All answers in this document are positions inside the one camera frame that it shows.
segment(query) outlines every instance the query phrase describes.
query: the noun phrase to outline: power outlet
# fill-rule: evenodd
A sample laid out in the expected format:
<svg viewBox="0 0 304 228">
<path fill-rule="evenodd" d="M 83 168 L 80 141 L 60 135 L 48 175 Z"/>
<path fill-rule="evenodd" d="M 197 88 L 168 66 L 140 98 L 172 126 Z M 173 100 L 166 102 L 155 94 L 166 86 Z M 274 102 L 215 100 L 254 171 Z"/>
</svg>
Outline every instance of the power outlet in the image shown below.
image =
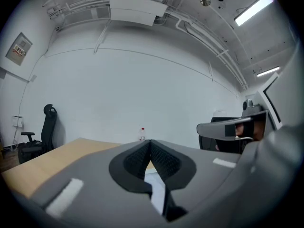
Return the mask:
<svg viewBox="0 0 304 228">
<path fill-rule="evenodd" d="M 11 116 L 11 122 L 14 127 L 23 127 L 22 116 Z"/>
</svg>

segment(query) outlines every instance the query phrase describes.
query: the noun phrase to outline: chair armrest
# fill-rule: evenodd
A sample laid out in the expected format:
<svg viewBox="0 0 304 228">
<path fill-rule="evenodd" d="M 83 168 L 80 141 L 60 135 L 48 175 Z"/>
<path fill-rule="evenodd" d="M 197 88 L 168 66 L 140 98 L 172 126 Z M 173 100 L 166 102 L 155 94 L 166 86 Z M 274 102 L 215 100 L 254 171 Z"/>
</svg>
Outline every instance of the chair armrest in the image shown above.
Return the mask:
<svg viewBox="0 0 304 228">
<path fill-rule="evenodd" d="M 32 132 L 21 132 L 21 135 L 33 136 L 35 134 Z"/>
<path fill-rule="evenodd" d="M 35 135 L 34 133 L 32 132 L 21 132 L 21 135 L 27 135 L 28 136 L 28 140 L 32 143 L 33 142 L 33 139 L 31 136 Z"/>
<path fill-rule="evenodd" d="M 22 149 L 23 153 L 33 153 L 33 152 L 39 152 L 39 151 L 42 151 L 41 147 L 29 147 L 29 148 Z"/>
</svg>

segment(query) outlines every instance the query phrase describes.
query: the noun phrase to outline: wooden floor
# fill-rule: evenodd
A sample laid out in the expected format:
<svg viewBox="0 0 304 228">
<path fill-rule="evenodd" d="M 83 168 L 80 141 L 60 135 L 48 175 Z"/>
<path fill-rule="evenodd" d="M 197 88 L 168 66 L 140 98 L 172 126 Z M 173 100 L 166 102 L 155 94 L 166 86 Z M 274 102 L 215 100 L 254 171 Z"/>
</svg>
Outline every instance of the wooden floor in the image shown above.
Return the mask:
<svg viewBox="0 0 304 228">
<path fill-rule="evenodd" d="M 18 149 L 12 152 L 4 151 L 2 155 L 3 159 L 0 159 L 0 173 L 19 165 Z"/>
</svg>

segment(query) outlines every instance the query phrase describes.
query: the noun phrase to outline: ceiling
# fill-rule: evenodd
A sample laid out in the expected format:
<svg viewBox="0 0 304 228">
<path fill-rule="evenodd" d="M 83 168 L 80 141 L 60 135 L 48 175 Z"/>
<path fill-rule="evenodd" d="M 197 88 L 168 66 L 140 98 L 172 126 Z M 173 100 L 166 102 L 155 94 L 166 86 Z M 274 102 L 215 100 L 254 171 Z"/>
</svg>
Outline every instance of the ceiling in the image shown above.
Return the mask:
<svg viewBox="0 0 304 228">
<path fill-rule="evenodd" d="M 57 8 L 81 0 L 56 0 Z M 243 25 L 238 26 L 234 18 L 256 0 L 211 0 L 211 6 L 231 26 L 210 7 L 203 7 L 199 0 L 164 0 L 177 11 L 182 11 L 204 24 L 212 34 L 228 48 L 249 86 L 263 83 L 269 76 L 257 77 L 261 71 L 288 62 L 295 47 L 290 24 L 277 1 L 268 5 Z M 54 3 L 45 5 L 46 10 L 54 8 Z M 109 17 L 108 7 L 83 10 L 70 16 L 61 15 L 54 21 L 59 26 L 76 22 Z"/>
</svg>

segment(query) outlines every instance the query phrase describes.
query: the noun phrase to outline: chair headrest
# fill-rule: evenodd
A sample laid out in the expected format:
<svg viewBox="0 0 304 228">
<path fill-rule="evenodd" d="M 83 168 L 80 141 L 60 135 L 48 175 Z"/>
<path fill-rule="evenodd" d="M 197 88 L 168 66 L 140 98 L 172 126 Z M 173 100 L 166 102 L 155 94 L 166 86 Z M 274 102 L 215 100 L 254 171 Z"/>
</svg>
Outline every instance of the chair headrest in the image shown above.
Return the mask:
<svg viewBox="0 0 304 228">
<path fill-rule="evenodd" d="M 57 115 L 57 111 L 56 109 L 53 107 L 52 104 L 47 104 L 44 108 L 43 108 L 43 112 L 45 115 L 47 115 L 48 117 L 54 117 Z"/>
</svg>

